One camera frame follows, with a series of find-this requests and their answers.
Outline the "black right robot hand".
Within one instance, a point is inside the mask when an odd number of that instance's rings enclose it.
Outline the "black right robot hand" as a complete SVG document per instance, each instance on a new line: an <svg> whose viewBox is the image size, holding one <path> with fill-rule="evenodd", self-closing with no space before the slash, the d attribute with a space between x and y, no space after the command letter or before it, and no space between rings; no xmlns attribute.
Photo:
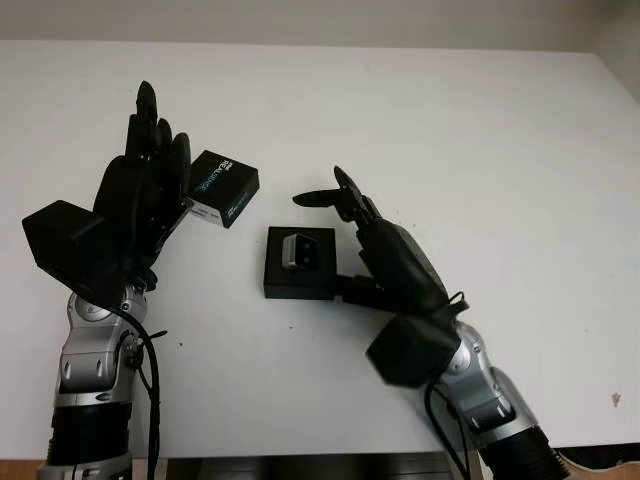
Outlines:
<svg viewBox="0 0 640 480"><path fill-rule="evenodd" d="M398 310L426 315L446 305L447 290L412 235L385 219L342 168L336 166L333 172L336 189L301 193L293 202L306 208L333 207L344 222L356 225L359 255Z"/></svg>

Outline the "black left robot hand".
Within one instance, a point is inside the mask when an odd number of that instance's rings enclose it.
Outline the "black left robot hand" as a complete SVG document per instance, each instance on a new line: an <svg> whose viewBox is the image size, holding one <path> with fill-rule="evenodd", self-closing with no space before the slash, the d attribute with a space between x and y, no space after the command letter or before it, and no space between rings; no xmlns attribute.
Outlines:
<svg viewBox="0 0 640 480"><path fill-rule="evenodd" d="M114 229L118 259L126 281L153 291L152 266L164 243L186 216L191 167L187 134L174 135L157 112L152 85L138 89L136 112L129 117L125 151L106 168L93 212Z"/></svg>

